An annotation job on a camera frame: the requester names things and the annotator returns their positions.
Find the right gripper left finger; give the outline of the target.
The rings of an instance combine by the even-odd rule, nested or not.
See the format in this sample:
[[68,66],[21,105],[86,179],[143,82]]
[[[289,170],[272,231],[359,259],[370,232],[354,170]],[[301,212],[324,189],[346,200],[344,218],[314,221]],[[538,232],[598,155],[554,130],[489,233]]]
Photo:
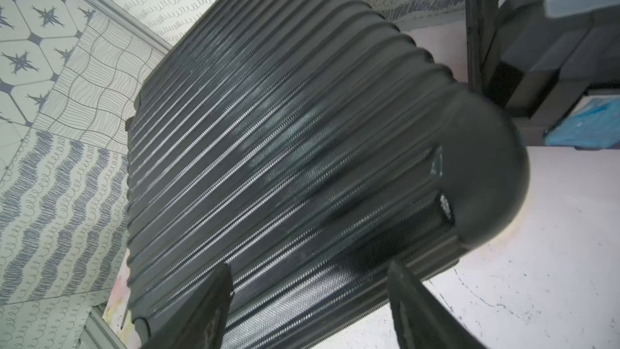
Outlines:
[[221,263],[160,330],[148,329],[142,347],[220,348],[232,300],[232,271]]

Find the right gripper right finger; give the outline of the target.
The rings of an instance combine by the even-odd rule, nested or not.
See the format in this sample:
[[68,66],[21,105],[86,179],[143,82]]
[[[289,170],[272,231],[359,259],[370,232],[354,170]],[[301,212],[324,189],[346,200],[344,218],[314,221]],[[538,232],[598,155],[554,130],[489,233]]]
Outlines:
[[393,260],[389,263],[387,287],[399,347],[484,347],[402,262]]

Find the black ribbed hard-shell suitcase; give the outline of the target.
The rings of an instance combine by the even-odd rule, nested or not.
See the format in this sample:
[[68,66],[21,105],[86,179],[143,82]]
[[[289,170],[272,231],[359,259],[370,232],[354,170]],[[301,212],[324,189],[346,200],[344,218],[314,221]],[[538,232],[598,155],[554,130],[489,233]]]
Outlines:
[[363,0],[217,0],[137,96],[129,310],[141,345],[221,263],[220,348],[306,348],[516,217],[520,134]]

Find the black toolbox yellow label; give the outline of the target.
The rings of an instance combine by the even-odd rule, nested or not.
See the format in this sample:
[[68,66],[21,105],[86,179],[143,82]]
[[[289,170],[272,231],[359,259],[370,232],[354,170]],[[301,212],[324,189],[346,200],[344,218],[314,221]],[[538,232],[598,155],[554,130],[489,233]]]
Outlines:
[[468,77],[529,146],[619,147],[619,0],[466,0]]

